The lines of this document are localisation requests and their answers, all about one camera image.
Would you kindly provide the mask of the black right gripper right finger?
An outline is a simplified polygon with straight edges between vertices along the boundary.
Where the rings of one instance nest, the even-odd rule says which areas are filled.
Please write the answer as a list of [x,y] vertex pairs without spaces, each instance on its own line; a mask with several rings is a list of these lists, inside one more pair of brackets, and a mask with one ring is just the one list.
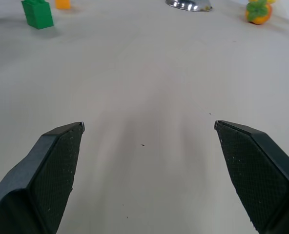
[[259,234],[289,234],[289,156],[266,133],[217,120],[235,191]]

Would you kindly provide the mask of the green toy brick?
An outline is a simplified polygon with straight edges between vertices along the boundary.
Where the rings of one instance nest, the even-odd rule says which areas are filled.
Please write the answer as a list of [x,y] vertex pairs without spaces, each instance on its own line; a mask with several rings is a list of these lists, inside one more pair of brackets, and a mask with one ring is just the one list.
[[50,4],[45,0],[21,1],[27,24],[38,30],[54,26]]

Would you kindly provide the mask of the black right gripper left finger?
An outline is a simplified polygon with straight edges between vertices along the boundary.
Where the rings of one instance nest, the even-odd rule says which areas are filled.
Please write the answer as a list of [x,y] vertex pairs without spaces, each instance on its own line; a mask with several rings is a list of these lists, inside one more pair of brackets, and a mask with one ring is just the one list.
[[40,136],[0,182],[0,234],[56,234],[73,189],[83,122]]

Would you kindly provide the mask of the silver metal bowl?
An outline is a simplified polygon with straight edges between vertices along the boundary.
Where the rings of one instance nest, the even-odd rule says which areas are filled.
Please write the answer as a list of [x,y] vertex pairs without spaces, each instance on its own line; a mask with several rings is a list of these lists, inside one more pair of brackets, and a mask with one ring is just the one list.
[[165,0],[165,3],[171,7],[191,12],[209,12],[212,10],[209,0]]

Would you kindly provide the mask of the yellow toy building block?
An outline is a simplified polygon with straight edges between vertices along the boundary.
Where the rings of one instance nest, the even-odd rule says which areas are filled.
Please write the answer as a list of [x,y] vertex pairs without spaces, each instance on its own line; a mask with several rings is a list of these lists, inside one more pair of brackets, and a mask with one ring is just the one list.
[[71,9],[71,0],[55,0],[55,7],[60,10]]

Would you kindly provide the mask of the orange toy fruit green leaves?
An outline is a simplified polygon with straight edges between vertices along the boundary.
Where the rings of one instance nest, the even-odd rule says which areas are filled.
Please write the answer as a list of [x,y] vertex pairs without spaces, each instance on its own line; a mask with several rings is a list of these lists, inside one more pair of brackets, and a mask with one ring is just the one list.
[[267,22],[272,14],[273,3],[273,0],[248,0],[245,15],[247,22],[256,25]]

